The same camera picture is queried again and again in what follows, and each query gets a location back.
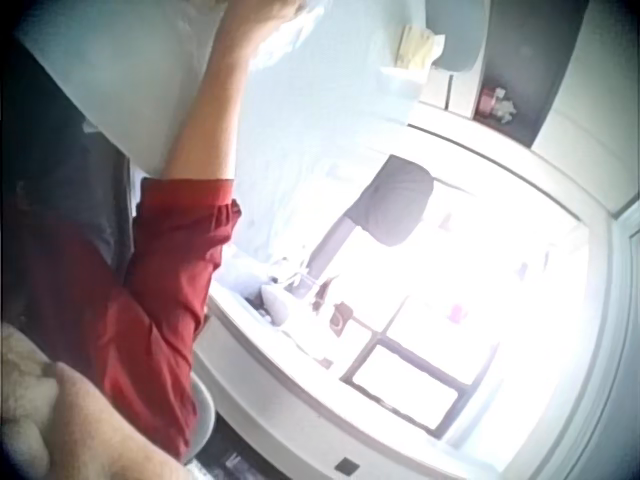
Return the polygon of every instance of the black electrical outlet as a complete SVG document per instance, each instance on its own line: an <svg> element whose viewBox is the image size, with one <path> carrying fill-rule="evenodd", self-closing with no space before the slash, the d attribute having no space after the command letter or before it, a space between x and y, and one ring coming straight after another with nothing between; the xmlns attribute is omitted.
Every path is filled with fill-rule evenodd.
<svg viewBox="0 0 640 480"><path fill-rule="evenodd" d="M356 473L356 471L359 468L360 468L360 465L358 465L353 460L349 460L347 457L340 460L338 465L335 466L336 472L340 472L343 475L346 475L347 477L350 477L351 475Z"/></svg>

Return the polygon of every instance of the tissue box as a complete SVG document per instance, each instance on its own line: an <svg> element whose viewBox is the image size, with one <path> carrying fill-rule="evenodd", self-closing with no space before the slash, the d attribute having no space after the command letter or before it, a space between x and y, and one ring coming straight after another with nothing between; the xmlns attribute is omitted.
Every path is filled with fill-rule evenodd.
<svg viewBox="0 0 640 480"><path fill-rule="evenodd" d="M424 71L430 68L434 58L436 35L426 28L407 25L402 32L396 57L396 68Z"/></svg>

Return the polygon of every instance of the small item on shelf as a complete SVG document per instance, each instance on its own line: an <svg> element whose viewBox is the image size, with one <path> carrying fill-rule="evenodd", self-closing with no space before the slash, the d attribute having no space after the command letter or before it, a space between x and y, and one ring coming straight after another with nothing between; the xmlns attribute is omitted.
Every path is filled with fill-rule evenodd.
<svg viewBox="0 0 640 480"><path fill-rule="evenodd" d="M428 72L431 64L444 51L444 35L431 30L407 25L402 32L396 57L396 68L414 72Z"/></svg>
<svg viewBox="0 0 640 480"><path fill-rule="evenodd" d="M504 88L485 87L478 101L477 115L484 118L493 118L501 124L509 123L517 113L513 100L507 96Z"/></svg>

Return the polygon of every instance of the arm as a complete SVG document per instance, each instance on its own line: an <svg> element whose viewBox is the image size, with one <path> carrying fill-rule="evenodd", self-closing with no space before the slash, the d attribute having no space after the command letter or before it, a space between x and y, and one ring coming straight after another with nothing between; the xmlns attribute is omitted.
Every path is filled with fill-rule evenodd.
<svg viewBox="0 0 640 480"><path fill-rule="evenodd" d="M233 0L163 179L147 179L134 222L125 295L110 302L94 353L100 386L140 432L181 458L195 421L193 343L211 276L240 215L231 201L249 62L297 0Z"/></svg>
<svg viewBox="0 0 640 480"><path fill-rule="evenodd" d="M232 0L216 33L200 90L163 172L165 179L231 179L251 57L299 10L301 0Z"/></svg>

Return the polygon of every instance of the window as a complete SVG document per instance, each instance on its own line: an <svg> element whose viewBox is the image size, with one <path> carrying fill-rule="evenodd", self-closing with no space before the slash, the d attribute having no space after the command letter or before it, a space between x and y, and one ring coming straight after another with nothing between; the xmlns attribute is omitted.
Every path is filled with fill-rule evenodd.
<svg viewBox="0 0 640 480"><path fill-rule="evenodd" d="M482 382L552 248L520 238L515 225L436 181L400 245L354 228L306 296L312 303L329 284L320 327L285 331L342 382L441 438Z"/></svg>

